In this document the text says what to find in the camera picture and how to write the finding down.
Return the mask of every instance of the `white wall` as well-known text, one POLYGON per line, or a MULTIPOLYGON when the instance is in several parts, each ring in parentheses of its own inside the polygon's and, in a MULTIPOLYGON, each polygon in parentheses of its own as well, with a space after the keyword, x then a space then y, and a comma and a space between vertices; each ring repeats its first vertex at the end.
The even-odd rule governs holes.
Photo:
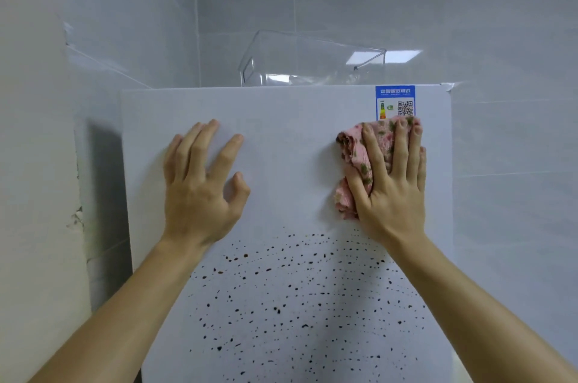
POLYGON ((29 379, 90 315, 60 6, 0 0, 3 383, 29 379))
POLYGON ((132 273, 118 94, 198 86, 196 0, 65 0, 63 21, 96 309, 132 273))
POLYGON ((578 365, 578 0, 198 4, 204 87, 239 85, 259 29, 423 50, 389 66, 390 83, 465 81, 452 92, 457 262, 578 365))

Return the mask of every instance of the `finger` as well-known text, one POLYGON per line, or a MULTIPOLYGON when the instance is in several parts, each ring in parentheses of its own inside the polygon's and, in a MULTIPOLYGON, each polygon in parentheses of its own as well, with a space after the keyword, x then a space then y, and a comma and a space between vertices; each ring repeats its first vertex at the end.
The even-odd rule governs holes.
POLYGON ((239 171, 233 176, 233 188, 235 189, 235 194, 229 202, 229 206, 235 219, 239 220, 251 194, 251 189, 243 179, 243 174, 239 171))
POLYGON ((237 134, 231 138, 225 147, 222 148, 217 159, 211 166, 208 178, 215 184, 218 184, 221 189, 225 186, 225 182, 227 182, 229 172, 237 158, 237 153, 243 145, 243 139, 241 134, 237 134))
POLYGON ((378 145, 378 139, 369 124, 364 123, 362 132, 373 173, 373 189, 384 191, 386 189, 386 181, 389 179, 389 175, 387 175, 383 152, 381 152, 378 145))
POLYGON ((391 177, 405 179, 408 169, 408 120, 402 118, 395 126, 394 160, 391 177))
POLYGON ((187 174, 188 161, 191 155, 192 143, 199 135, 199 132, 203 128, 202 123, 195 124, 189 132, 184 136, 183 141, 177 147, 176 157, 175 157, 175 178, 183 180, 187 174))
POLYGON ((207 150, 215 132, 219 128, 219 122, 215 119, 206 124, 197 139, 191 146, 191 161, 188 166, 188 177, 197 181, 204 181, 207 175, 205 164, 207 162, 207 150))
POLYGON ((167 185, 172 184, 175 180, 175 156, 177 147, 182 140, 182 136, 175 135, 175 138, 173 138, 169 147, 166 149, 165 160, 163 162, 163 173, 165 174, 165 182, 167 185))
POLYGON ((425 147, 420 149, 420 166, 417 170, 417 188, 419 191, 425 191, 425 176, 426 176, 426 167, 428 161, 428 154, 425 147))
POLYGON ((421 133, 423 128, 420 125, 414 125, 409 135, 409 157, 408 157, 408 182, 415 184, 417 181, 417 172, 420 167, 420 147, 421 133))
POLYGON ((345 177, 347 178, 349 189, 353 194, 353 199, 356 201, 357 209, 359 210, 360 207, 368 207, 369 196, 367 195, 367 191, 365 191, 365 186, 363 185, 359 171, 350 165, 346 165, 343 170, 345 172, 345 177))

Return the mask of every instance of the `qr code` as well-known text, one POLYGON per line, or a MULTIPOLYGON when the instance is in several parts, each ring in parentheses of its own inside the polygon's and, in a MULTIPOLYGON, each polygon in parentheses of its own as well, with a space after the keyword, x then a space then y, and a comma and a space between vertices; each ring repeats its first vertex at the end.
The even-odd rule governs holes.
POLYGON ((398 115, 399 116, 412 116, 413 115, 413 101, 408 102, 398 102, 398 115))

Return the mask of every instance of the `hand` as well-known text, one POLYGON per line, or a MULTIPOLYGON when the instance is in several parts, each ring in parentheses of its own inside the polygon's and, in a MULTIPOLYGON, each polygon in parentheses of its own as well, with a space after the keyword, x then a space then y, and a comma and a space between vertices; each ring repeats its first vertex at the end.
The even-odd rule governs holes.
POLYGON ((186 253, 202 251, 221 240, 243 213, 250 189, 241 173, 233 176, 234 196, 223 198, 223 188, 243 137, 235 135, 205 169, 207 149, 219 122, 195 124, 184 136, 175 136, 166 152, 165 231, 163 240, 177 242, 186 253))
POLYGON ((373 189, 367 196, 361 175, 346 166, 345 176, 356 201, 361 227, 373 240, 391 249, 425 235, 425 148, 421 147, 423 128, 414 126, 410 133, 409 150, 405 119, 395 130, 394 158, 391 174, 387 174, 378 141, 373 130, 364 124, 369 161, 373 171, 373 189))

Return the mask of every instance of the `white tile wall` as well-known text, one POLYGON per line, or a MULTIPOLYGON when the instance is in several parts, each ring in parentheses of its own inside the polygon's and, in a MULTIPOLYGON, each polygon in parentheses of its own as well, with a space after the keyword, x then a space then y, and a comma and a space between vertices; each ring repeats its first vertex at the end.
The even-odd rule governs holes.
POLYGON ((62 19, 77 103, 76 150, 93 308, 130 274, 119 91, 199 86, 196 4, 65 0, 62 19), (102 263, 106 269, 96 278, 91 266, 102 263))
POLYGON ((275 0, 276 19, 267 1, 199 3, 202 85, 235 85, 258 29, 423 50, 386 82, 462 82, 457 262, 578 365, 578 0, 275 0))

